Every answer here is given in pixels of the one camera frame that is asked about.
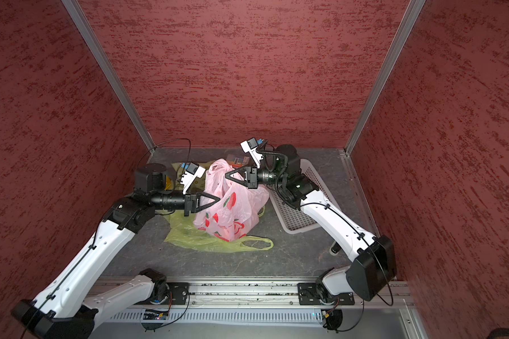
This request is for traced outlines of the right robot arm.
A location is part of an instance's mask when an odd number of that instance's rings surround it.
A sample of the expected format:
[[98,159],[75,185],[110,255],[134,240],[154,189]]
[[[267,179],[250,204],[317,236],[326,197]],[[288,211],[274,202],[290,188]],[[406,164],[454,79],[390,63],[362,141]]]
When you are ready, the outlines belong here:
[[335,241],[350,261],[332,268],[317,280],[318,299],[332,304],[340,294],[353,293],[370,302],[390,286],[396,276],[394,244],[386,236],[377,237],[356,224],[325,196],[321,188],[304,175],[301,159],[292,145],[266,149],[266,141],[251,138],[240,144],[254,161],[252,166],[227,172],[226,179],[248,189],[270,186],[288,207],[313,219]]

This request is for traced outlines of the green plastic bag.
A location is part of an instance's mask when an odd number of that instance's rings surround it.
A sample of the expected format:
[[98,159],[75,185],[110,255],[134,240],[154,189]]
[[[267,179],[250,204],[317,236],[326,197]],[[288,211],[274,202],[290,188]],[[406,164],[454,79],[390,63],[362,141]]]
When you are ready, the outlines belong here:
[[[212,163],[213,162],[203,163],[202,167],[207,171]],[[196,179],[193,183],[193,187],[195,189],[202,189],[204,191],[205,180],[206,172],[205,178]],[[260,218],[264,215],[264,212],[265,207],[259,212]],[[246,236],[240,238],[239,240],[232,242],[220,240],[219,238],[210,235],[205,231],[196,229],[193,224],[195,216],[196,213],[185,217],[182,211],[176,211],[169,216],[165,216],[166,221],[168,221],[171,226],[171,230],[169,231],[165,241],[185,249],[221,254],[232,254],[249,251],[268,251],[274,247],[274,243],[270,239],[251,236],[249,233],[247,233]]]

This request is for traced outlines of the pink plastic bag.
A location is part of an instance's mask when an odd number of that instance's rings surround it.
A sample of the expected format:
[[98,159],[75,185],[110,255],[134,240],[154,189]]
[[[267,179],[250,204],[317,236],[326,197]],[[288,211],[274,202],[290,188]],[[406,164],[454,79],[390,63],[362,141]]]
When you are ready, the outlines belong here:
[[232,171],[225,159],[213,162],[206,171],[204,192],[219,197],[214,206],[196,214],[194,227],[220,240],[232,242],[249,233],[259,221],[259,212],[269,200],[269,192],[259,186],[248,189],[225,178]]

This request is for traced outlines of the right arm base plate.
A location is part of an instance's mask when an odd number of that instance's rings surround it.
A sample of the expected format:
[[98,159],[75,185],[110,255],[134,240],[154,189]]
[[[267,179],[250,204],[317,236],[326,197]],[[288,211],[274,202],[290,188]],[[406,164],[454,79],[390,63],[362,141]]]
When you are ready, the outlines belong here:
[[297,284],[299,304],[302,306],[353,306],[352,293],[332,295],[322,283],[300,282]]

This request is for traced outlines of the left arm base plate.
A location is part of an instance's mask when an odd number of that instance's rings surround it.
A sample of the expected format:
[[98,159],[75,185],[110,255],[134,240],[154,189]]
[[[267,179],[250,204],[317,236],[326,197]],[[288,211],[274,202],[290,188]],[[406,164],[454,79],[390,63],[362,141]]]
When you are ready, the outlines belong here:
[[189,293],[188,282],[160,282],[149,297],[136,305],[165,306],[186,305]]

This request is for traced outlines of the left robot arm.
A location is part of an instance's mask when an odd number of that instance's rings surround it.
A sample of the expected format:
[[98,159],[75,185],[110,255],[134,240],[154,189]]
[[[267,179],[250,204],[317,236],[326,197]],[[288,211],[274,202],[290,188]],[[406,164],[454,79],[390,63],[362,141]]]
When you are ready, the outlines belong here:
[[206,193],[188,194],[205,169],[185,165],[181,191],[166,190],[172,174],[165,165],[149,163],[135,173],[134,191],[113,203],[95,233],[68,266],[34,299],[22,299],[11,315],[37,338],[88,338],[101,323],[139,302],[172,306],[172,290],[166,277],[152,269],[97,297],[88,293],[119,251],[159,210],[199,213],[219,198]]

